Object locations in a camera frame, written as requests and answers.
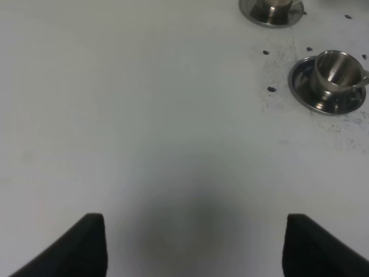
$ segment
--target cup handle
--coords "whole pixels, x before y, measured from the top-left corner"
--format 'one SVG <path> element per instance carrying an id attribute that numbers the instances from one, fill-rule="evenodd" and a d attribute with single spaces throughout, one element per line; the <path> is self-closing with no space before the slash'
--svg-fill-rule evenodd
<path id="1" fill-rule="evenodd" d="M 358 83 L 355 87 L 362 88 L 362 87 L 365 87 L 366 85 L 369 85 L 369 71 L 368 70 L 364 70 L 364 80 Z"/>

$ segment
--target metal saucer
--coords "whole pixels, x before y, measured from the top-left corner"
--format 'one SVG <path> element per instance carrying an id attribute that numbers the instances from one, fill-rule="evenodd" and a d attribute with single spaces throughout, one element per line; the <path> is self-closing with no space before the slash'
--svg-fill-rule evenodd
<path id="1" fill-rule="evenodd" d="M 310 110 L 326 115 L 348 114 L 360 108 L 367 96 L 365 88 L 358 88 L 339 99 L 324 101 L 315 96 L 310 87 L 310 76 L 314 71 L 316 58 L 314 56 L 302 59 L 288 76 L 289 87 L 297 100 Z"/>
<path id="2" fill-rule="evenodd" d="M 294 3 L 284 18 L 269 17 L 264 15 L 258 7 L 257 0 L 239 0 L 239 8 L 242 14 L 255 24 L 267 28 L 285 28 L 296 24 L 304 15 L 304 4 L 302 1 Z"/>

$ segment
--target espresso cup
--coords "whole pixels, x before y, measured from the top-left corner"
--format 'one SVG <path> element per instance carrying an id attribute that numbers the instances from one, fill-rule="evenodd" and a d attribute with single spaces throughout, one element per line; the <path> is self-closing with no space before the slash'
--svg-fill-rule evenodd
<path id="1" fill-rule="evenodd" d="M 322 100 L 339 99 L 369 84 L 369 72 L 353 56 L 336 50 L 319 54 L 310 85 Z"/>
<path id="2" fill-rule="evenodd" d="M 292 4 L 301 0 L 257 0 L 256 6 L 268 17 L 286 17 Z"/>

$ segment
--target cup rim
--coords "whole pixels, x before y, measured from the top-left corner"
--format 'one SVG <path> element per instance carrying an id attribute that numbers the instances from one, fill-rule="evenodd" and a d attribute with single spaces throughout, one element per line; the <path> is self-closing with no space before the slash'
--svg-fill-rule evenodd
<path id="1" fill-rule="evenodd" d="M 335 86 L 335 87 L 339 87 L 339 88 L 342 88 L 342 89 L 349 89 L 349 88 L 354 88 L 355 86 L 357 86 L 358 84 L 355 84 L 355 85 L 337 85 L 337 84 L 335 84 L 335 83 L 333 83 L 333 82 L 331 82 L 331 81 L 329 81 L 329 80 L 327 80 L 323 75 L 322 75 L 322 73 L 320 73 L 320 71 L 319 71 L 319 69 L 318 69 L 318 60 L 323 56 L 323 55 L 325 55 L 325 54 L 328 54 L 328 53 L 339 53 L 339 54 L 343 54 L 343 55 L 346 55 L 346 56 L 348 56 L 348 57 L 350 57 L 351 59 L 353 59 L 358 65 L 359 65 L 359 67 L 360 67 L 360 71 L 363 73 L 364 72 L 364 68 L 363 68 L 363 66 L 361 65 L 361 63 L 355 58 L 355 57 L 353 57 L 352 55 L 350 55 L 350 54 L 348 54 L 348 53 L 346 53 L 346 52 L 343 52 L 343 51 L 340 51 L 340 50 L 326 50 L 326 51 L 324 51 L 324 52 L 321 52 L 318 56 L 317 56 L 317 59 L 315 60 L 315 65 L 314 65 L 314 67 L 315 67 L 315 71 L 316 71 L 316 73 L 318 73 L 319 74 L 319 76 L 322 78 L 322 79 L 324 79 L 324 81 L 325 82 L 328 82 L 328 83 L 330 83 L 331 85 L 333 85 L 333 86 Z"/>

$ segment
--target black object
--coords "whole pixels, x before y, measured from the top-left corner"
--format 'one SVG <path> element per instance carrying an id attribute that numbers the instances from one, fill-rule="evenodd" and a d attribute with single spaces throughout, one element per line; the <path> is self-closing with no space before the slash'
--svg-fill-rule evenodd
<path id="1" fill-rule="evenodd" d="M 11 277 L 105 277 L 107 268 L 104 217 L 87 214 Z"/>
<path id="2" fill-rule="evenodd" d="M 368 277 L 369 262 L 306 215 L 289 215 L 285 277 Z"/>

